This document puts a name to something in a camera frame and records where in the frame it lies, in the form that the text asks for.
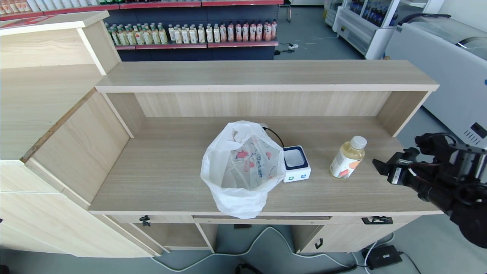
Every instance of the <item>red label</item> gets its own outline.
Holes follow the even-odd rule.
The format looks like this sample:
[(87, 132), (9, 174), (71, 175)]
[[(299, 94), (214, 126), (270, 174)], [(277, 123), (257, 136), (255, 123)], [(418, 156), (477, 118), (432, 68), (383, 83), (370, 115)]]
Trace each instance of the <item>red label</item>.
[(38, 16), (38, 17), (32, 17), (32, 18), (25, 18), (25, 19), (20, 19), (20, 20), (17, 20), (15, 22), (12, 22), (10, 24), (7, 24), (3, 27), (1, 27), (2, 29), (3, 28), (11, 28), (11, 27), (20, 27), (20, 26), (28, 26), (28, 25), (34, 25), (34, 24), (37, 24), (39, 22), (42, 22), (44, 20), (47, 20), (51, 17), (54, 17), (56, 15), (49, 15), (49, 16)]

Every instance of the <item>drawer handle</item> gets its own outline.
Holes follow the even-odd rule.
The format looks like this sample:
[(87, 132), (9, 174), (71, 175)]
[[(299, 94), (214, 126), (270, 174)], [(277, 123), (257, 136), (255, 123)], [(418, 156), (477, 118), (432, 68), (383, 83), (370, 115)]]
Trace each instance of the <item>drawer handle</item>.
[(315, 244), (316, 249), (320, 248), (323, 245), (323, 238), (319, 239), (319, 244)]
[(141, 221), (141, 222), (142, 222), (142, 226), (150, 226), (150, 223), (149, 223), (149, 222), (147, 222), (147, 221), (149, 221), (149, 220), (150, 220), (150, 218), (149, 218), (149, 216), (147, 216), (147, 215), (145, 215), (144, 217), (140, 217), (140, 218), (139, 218), (139, 221)]
[(394, 223), (392, 217), (385, 216), (373, 216), (372, 220), (369, 220), (367, 217), (363, 217), (362, 221), (366, 225), (389, 225)]

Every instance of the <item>plastic bag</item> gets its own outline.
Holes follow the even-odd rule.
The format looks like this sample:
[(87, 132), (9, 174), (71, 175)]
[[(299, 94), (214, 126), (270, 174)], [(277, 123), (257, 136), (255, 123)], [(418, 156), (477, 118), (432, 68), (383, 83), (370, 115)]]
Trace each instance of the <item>plastic bag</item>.
[(284, 151), (257, 123), (229, 123), (207, 148), (201, 179), (218, 210), (240, 219), (255, 218), (267, 193), (284, 179)]

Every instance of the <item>chest freezer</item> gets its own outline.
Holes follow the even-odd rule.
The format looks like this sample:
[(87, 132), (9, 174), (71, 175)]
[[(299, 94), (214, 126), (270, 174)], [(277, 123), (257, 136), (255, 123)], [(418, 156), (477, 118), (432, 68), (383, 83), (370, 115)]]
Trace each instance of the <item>chest freezer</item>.
[(437, 81), (423, 106), (466, 144), (487, 148), (487, 33), (448, 15), (411, 16), (397, 26), (385, 55)]

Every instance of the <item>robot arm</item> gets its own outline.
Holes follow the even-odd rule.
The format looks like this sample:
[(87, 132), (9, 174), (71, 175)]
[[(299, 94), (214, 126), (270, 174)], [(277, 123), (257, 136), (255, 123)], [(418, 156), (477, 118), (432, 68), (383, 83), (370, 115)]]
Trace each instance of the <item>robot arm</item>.
[(379, 174), (391, 184), (416, 191), (418, 198), (447, 214), (468, 241), (487, 248), (487, 184), (480, 182), (487, 151), (458, 144), (445, 133), (426, 133), (414, 140), (422, 154), (434, 156), (432, 163), (417, 162), (419, 151), (411, 147), (386, 163), (373, 159)]

